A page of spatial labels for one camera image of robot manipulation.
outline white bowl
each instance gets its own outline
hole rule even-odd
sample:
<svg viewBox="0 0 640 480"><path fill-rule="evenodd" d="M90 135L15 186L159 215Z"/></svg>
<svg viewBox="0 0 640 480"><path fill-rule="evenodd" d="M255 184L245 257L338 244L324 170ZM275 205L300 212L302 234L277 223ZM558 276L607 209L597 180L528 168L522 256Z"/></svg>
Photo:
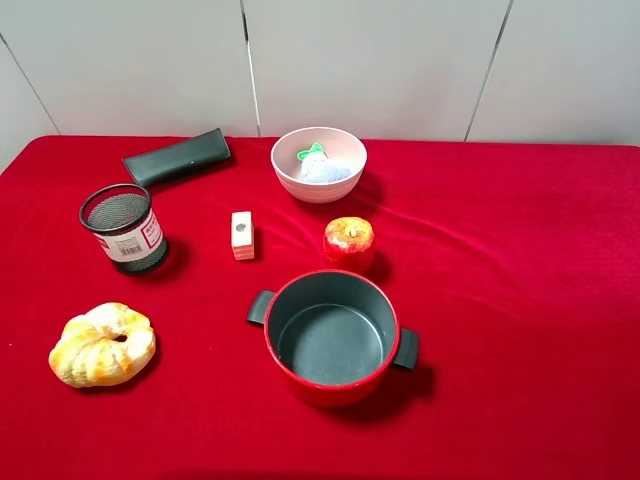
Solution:
<svg viewBox="0 0 640 480"><path fill-rule="evenodd" d="M330 183L311 183L300 180L302 163L297 154L313 143L323 146L327 157L351 170L343 180ZM271 164L278 180L294 197L310 203L328 203L338 200L356 186L367 163L367 150L357 137L331 127L307 127L287 133L271 149Z"/></svg>

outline white wall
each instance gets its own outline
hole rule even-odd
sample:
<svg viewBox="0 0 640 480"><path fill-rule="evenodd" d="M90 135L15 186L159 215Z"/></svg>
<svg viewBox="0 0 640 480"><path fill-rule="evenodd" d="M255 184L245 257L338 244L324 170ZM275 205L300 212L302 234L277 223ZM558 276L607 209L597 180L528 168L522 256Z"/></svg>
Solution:
<svg viewBox="0 0 640 480"><path fill-rule="evenodd" d="M508 0L245 0L263 135L462 140Z"/></svg>
<svg viewBox="0 0 640 480"><path fill-rule="evenodd" d="M51 134L55 127L0 40L0 172L31 140Z"/></svg>
<svg viewBox="0 0 640 480"><path fill-rule="evenodd" d="M462 140L509 0L245 0L263 135ZM514 0L472 141L640 143L640 2ZM253 136L240 0L0 0L63 134ZM0 169L56 133L0 44Z"/></svg>
<svg viewBox="0 0 640 480"><path fill-rule="evenodd" d="M640 144L640 2L515 0L469 140Z"/></svg>
<svg viewBox="0 0 640 480"><path fill-rule="evenodd" d="M63 134L255 135L239 0L2 0Z"/></svg>

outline pot rim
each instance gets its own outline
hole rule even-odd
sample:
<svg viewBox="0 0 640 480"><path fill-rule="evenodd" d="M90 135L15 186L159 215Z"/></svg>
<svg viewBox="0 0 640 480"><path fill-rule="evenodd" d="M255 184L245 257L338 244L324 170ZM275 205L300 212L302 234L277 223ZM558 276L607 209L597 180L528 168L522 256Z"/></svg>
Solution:
<svg viewBox="0 0 640 480"><path fill-rule="evenodd" d="M293 283L297 282L298 280L302 280L303 278L310 277L312 275L321 274L321 273L340 273L340 274L343 274L343 275L349 275L349 276L355 277L355 278L357 278L359 280L362 280L362 281L368 283L369 285L374 287L378 291L378 293L380 293L380 295L382 295L382 297L386 300L387 304L389 305L389 308L391 309L391 314L393 315L393 323L394 323L394 326L395 326L395 336L394 336L393 345L391 346L391 350L389 351L389 354L385 358L384 362L382 362L382 364L378 368L376 368L369 375L367 375L365 377L362 377L362 378L359 378L355 382L345 383L345 384L341 384L341 385L323 385L322 383L315 383L315 382L312 382L310 380L307 380L304 377L301 377L301 376L297 375L295 372L291 371L284 363L282 363L282 361L278 358L278 355L277 355L275 349L273 348L273 345L271 344L271 339L269 338L269 318L271 316L271 309L273 308L273 305L275 304L275 302L278 299L278 297L290 285L292 285ZM368 278L363 277L362 275L358 275L357 273L349 272L347 270L339 270L339 269L330 269L330 268L328 268L328 269L313 270L311 272L303 273L302 275L299 275L299 276L295 277L293 280L290 280L289 282L287 282L282 288L280 288L280 290L278 290L278 292L271 299L271 302L269 303L269 307L267 308L267 313L265 315L265 322L264 322L264 338L265 338L265 341L267 343L267 348L269 349L269 353L271 354L271 357L276 361L278 366L282 369L282 371L288 377L290 377L291 379L301 383L302 385L304 385L306 387L315 388L315 389L319 389L319 390L322 390L322 391L334 391L334 392L337 392L337 391L342 391L342 390L350 390L350 389L358 387L358 386L360 386L362 384L369 383L370 381L380 377L385 372L385 370L387 370L387 368L389 368L389 366L391 365L391 362L393 362L393 359L396 356L396 353L398 351L398 346L400 344L400 324L398 323L398 317L396 316L396 312L393 309L393 305L392 305L391 301L389 300L389 297L387 297L387 295L382 291L382 289L380 287L378 287L375 283L373 283Z"/></svg>

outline black case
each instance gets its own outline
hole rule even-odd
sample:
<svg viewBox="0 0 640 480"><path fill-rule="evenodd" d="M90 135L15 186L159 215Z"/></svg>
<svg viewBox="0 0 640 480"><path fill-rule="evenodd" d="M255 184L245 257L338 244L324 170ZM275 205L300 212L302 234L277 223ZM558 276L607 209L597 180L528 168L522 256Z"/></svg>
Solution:
<svg viewBox="0 0 640 480"><path fill-rule="evenodd" d="M142 187L173 180L231 157L219 128L165 148L122 159Z"/></svg>

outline pot handle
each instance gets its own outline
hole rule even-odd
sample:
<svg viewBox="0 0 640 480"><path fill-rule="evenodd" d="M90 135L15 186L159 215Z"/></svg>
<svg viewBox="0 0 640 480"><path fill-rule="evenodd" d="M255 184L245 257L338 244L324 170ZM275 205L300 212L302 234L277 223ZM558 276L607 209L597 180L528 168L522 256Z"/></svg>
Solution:
<svg viewBox="0 0 640 480"><path fill-rule="evenodd" d="M263 326L266 320L267 308L269 308L271 299L274 296L274 292L262 290L251 304L249 314L247 315L247 322L253 325Z"/></svg>
<svg viewBox="0 0 640 480"><path fill-rule="evenodd" d="M420 339L418 334L406 328L400 329L400 345L391 365L405 370L413 370L418 361Z"/></svg>

